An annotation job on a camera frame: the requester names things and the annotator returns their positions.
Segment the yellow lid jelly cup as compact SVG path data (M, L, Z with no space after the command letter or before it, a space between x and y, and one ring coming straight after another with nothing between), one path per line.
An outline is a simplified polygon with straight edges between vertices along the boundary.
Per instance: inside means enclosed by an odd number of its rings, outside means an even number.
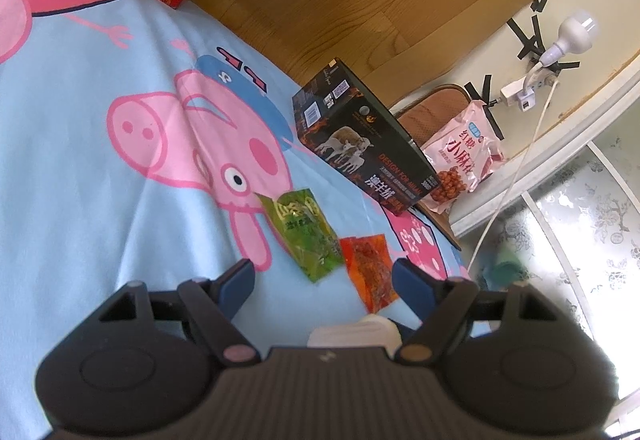
M384 316L369 314L349 324L320 326L309 335L309 348L383 347L391 356L401 345L398 327Z

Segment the orange red snack packet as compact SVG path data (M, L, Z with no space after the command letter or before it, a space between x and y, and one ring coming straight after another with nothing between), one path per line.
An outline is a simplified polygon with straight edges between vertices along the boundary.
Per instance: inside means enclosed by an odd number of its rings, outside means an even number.
M392 283L392 260L383 234L341 238L346 270L369 313L378 313L398 295Z

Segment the green snack packet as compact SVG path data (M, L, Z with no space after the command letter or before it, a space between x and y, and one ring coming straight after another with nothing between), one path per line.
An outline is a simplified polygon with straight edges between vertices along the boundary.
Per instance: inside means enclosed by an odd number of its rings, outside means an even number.
M340 241L310 189L286 192L276 200L257 197L270 226L310 282L344 264Z

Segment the pink snack bag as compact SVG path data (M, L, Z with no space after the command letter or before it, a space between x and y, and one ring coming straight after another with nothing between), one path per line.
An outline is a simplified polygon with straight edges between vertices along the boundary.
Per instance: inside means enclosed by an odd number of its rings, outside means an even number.
M483 101L470 102L421 146L439 181L423 200L432 212L448 212L457 198L474 192L506 162L485 108Z

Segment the Peppa Pig blue blanket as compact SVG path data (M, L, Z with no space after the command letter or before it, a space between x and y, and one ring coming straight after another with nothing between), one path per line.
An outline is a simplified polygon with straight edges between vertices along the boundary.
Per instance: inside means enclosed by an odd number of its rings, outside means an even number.
M396 217L296 139L295 82L193 4L1 0L1 434L39 439L41 360L120 286L256 266L235 325L305 345L367 312L344 268L311 282L262 196L307 189L342 238L462 275L424 217Z

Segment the black sheep-print storage box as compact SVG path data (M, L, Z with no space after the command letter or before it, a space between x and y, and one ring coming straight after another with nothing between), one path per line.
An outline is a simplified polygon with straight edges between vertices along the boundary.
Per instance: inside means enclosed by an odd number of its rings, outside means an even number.
M292 103L298 140L392 214L440 186L413 137L342 60L329 62Z

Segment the white light bulb socket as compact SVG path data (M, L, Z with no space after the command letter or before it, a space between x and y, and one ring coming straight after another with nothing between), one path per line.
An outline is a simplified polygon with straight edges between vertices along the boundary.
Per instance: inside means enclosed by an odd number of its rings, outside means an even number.
M541 55L539 63L549 67L567 54L587 52L598 33L597 20L587 11L576 11L560 24L555 42Z

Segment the white window frame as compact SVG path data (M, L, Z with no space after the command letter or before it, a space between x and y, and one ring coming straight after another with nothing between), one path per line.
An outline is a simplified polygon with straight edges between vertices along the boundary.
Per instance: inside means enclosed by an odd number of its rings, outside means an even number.
M638 207L638 195L634 194L620 171L594 142L638 100L639 58L634 56L597 92L540 136L526 152L514 156L498 174L478 188L476 200L458 203L450 216L451 229L461 238L490 217L499 215L503 208L516 200L523 202L544 232L566 277L570 280L586 322L590 321L590 312L585 292L560 240L534 202L530 191L564 167L584 148L588 148L616 181L632 206Z

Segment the white wall charger plug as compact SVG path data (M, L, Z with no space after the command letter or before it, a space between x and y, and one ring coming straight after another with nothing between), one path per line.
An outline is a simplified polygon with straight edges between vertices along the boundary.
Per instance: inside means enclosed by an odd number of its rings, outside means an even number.
M524 77L510 82L509 85L501 88L500 101L506 106L517 106L522 112L527 112L536 105L536 93L544 87L550 87L553 78L555 74L552 72L542 72L530 82L527 88L524 88Z

